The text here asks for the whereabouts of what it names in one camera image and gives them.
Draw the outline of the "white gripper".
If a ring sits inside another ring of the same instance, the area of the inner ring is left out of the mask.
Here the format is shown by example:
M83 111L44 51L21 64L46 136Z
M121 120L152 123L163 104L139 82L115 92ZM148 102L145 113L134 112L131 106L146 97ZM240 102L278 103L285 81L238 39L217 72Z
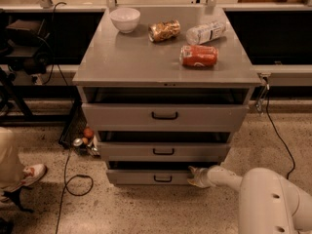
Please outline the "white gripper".
M194 179L188 178L187 182L200 188L208 188L210 186L208 181L208 170L206 168L197 168L194 174Z

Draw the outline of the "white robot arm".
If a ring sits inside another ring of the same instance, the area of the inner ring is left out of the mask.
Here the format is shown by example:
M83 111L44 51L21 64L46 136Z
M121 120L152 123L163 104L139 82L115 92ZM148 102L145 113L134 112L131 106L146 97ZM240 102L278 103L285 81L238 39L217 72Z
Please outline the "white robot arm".
M239 193L239 234L311 234L312 196L264 168L238 176L221 166L195 168L191 185L228 186Z

